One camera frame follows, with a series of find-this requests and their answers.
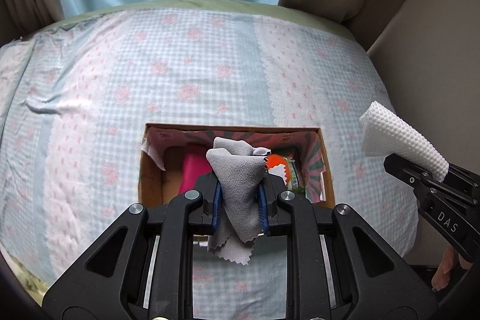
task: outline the wall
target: wall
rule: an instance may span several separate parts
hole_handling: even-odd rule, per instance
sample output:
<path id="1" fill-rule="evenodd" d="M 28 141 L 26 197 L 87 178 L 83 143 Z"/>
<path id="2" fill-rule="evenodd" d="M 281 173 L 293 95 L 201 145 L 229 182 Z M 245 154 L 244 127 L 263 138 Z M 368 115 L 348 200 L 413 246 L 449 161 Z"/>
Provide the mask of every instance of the wall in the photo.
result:
<path id="1" fill-rule="evenodd" d="M 480 172 L 480 0 L 406 0 L 368 54 L 397 114 Z M 445 246 L 422 221 L 406 259 L 438 264 Z"/>

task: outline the pink object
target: pink object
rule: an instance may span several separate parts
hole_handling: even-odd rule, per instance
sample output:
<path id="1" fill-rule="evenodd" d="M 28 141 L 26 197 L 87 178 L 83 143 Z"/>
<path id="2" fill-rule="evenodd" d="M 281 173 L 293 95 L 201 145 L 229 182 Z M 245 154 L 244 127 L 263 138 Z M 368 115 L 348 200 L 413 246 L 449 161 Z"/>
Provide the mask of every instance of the pink object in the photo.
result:
<path id="1" fill-rule="evenodd" d="M 193 189 L 195 182 L 200 175 L 208 174 L 212 171 L 212 166 L 206 158 L 208 148 L 187 144 L 185 146 L 185 156 L 183 158 L 183 176 L 182 183 L 178 189 L 179 194 Z"/>

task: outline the checkered bedsheet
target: checkered bedsheet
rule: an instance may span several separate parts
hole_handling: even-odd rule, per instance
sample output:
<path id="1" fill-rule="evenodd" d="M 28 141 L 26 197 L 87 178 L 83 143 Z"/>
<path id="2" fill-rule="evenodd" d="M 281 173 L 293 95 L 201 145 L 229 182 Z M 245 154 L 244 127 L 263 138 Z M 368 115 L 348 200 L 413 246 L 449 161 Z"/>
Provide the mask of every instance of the checkered bedsheet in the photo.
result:
<path id="1" fill-rule="evenodd" d="M 4 46 L 0 81 L 0 240 L 48 283 L 136 202 L 148 122 L 319 126 L 335 201 L 400 254 L 413 245 L 415 197 L 361 149 L 359 116 L 391 105 L 351 40 L 267 16 L 127 10 Z"/>

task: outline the human hand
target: human hand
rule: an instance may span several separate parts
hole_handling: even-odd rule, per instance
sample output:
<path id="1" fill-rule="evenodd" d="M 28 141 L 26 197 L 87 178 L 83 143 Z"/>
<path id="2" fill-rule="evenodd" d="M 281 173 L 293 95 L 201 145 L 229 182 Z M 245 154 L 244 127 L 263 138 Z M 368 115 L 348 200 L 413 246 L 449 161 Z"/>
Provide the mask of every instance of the human hand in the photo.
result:
<path id="1" fill-rule="evenodd" d="M 451 245 L 448 245 L 443 253 L 443 258 L 438 266 L 437 272 L 435 272 L 435 275 L 431 279 L 431 285 L 434 289 L 442 290 L 447 287 L 450 282 L 450 273 L 457 262 L 460 262 L 460 266 L 464 270 L 469 270 L 470 267 L 472 267 L 472 263 L 468 263 L 461 255 L 458 255 Z"/>

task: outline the pink paper lining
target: pink paper lining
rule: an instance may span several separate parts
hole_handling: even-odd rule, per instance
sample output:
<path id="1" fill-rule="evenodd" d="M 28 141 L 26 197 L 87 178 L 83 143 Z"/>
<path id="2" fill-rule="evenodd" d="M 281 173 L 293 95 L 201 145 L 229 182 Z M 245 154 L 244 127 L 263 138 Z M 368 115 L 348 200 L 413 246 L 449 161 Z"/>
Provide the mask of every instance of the pink paper lining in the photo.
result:
<path id="1" fill-rule="evenodd" d="M 147 153 L 161 170 L 165 170 L 163 156 L 168 147 L 184 147 L 187 144 L 213 145 L 215 137 L 232 140 L 245 140 L 253 147 L 271 150 L 296 147 L 300 154 L 303 176 L 306 179 L 306 197 L 310 202 L 326 200 L 323 184 L 322 153 L 318 134 L 313 131 L 291 133 L 253 133 L 223 130 L 183 131 L 151 127 L 143 141 L 142 150 Z"/>

